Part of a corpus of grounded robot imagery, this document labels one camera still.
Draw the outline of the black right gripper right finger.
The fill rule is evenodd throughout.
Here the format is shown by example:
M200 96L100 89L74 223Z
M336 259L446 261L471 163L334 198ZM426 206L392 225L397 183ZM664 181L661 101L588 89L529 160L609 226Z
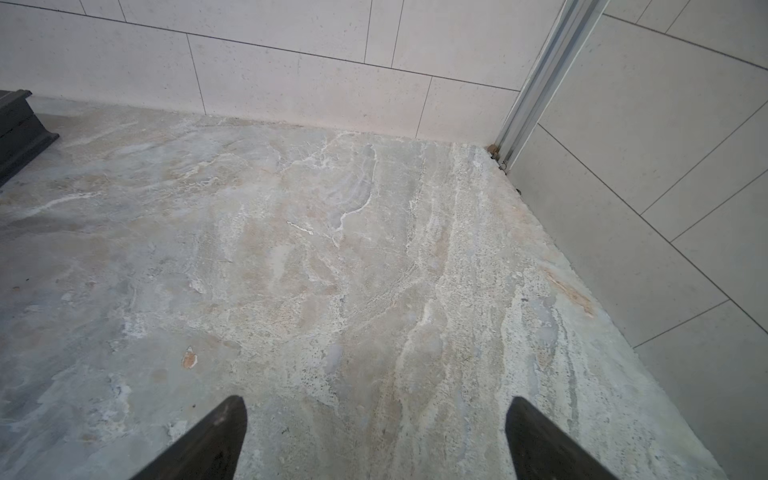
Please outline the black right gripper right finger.
M513 398L505 435L517 479L617 479L524 397Z

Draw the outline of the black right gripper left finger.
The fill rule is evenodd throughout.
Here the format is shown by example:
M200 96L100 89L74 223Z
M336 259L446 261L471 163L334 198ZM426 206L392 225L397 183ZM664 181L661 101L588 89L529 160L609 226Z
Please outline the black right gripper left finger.
M244 399L236 395L227 397L132 480L232 480L247 432L247 420Z

